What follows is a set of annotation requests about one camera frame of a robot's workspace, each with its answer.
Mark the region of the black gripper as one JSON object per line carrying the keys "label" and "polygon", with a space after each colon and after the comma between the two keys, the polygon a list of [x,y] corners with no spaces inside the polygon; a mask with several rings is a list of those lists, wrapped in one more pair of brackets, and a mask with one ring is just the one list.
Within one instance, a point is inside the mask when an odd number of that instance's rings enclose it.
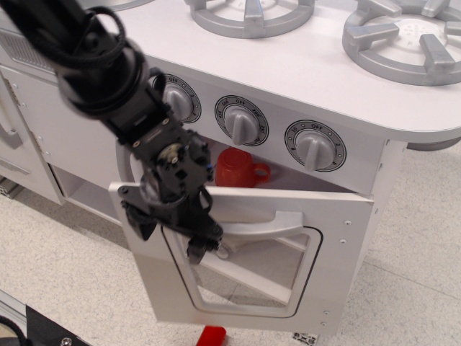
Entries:
{"label": "black gripper", "polygon": [[138,185],[117,189],[128,223],[143,241],[157,225],[189,237],[187,259],[199,265],[223,240],[223,229],[210,216],[212,198],[205,189],[213,178],[208,145],[194,131],[165,119],[131,150],[142,161],[143,176]]}

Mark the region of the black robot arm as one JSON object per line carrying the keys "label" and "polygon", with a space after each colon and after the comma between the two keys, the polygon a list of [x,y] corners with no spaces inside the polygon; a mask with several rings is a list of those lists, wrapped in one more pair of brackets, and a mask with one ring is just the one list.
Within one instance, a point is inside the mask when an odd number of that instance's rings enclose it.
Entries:
{"label": "black robot arm", "polygon": [[140,185],[118,189],[136,234],[148,240],[160,225],[187,236],[194,265],[216,250],[223,230],[205,189],[213,172],[208,145],[163,101],[164,73],[148,65],[124,29],[103,27],[99,15],[114,12],[76,1],[3,1],[1,8],[52,66],[63,100],[102,122],[141,161]]}

